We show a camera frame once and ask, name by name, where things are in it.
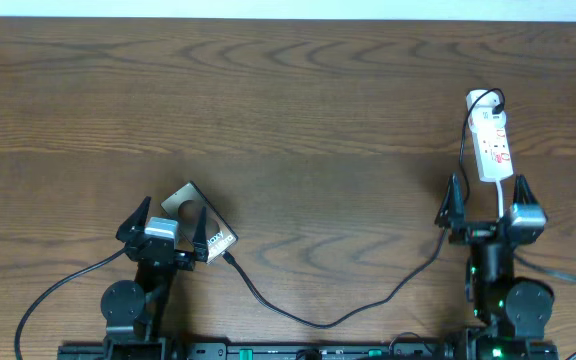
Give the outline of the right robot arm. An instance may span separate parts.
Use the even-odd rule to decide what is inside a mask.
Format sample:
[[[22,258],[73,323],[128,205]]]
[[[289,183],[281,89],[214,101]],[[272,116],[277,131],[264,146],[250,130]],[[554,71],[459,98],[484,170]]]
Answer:
[[[554,291],[546,283],[517,277],[514,253],[544,231],[547,215],[527,180],[515,178],[513,203],[494,221],[471,222],[456,175],[435,224],[450,232],[451,244],[470,248],[465,293],[475,317],[483,325],[447,335],[435,350],[435,359],[554,360],[557,347],[544,339],[552,315]]]

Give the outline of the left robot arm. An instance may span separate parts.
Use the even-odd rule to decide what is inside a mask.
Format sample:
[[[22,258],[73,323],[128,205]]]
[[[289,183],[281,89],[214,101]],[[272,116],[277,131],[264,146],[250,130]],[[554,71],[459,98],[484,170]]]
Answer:
[[[200,209],[193,249],[183,251],[177,248],[179,223],[149,217],[150,202],[151,198],[145,197],[116,232],[116,239],[124,244],[123,252],[137,264],[137,272],[132,280],[110,285],[102,296],[105,359],[169,360],[185,356],[184,346],[163,335],[161,325],[177,273],[192,271],[196,262],[208,259],[207,209]]]

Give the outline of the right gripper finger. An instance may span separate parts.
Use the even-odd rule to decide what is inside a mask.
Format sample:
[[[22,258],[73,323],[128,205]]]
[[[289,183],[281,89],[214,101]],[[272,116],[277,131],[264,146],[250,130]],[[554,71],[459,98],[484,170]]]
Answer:
[[[538,205],[539,202],[533,194],[526,177],[522,174],[515,176],[513,190],[513,205]]]
[[[456,173],[448,180],[446,194],[435,217],[434,224],[440,228],[459,229],[465,224],[465,207]]]

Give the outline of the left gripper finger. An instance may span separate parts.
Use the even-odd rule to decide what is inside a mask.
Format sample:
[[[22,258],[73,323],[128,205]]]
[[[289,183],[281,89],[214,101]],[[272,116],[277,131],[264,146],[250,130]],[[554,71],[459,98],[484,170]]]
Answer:
[[[137,209],[118,227],[115,238],[128,245],[136,241],[145,230],[151,197],[146,196]]]
[[[203,207],[201,209],[197,226],[192,238],[192,244],[194,248],[194,257],[196,261],[208,262],[209,248],[206,236],[206,223],[207,223],[207,209]]]

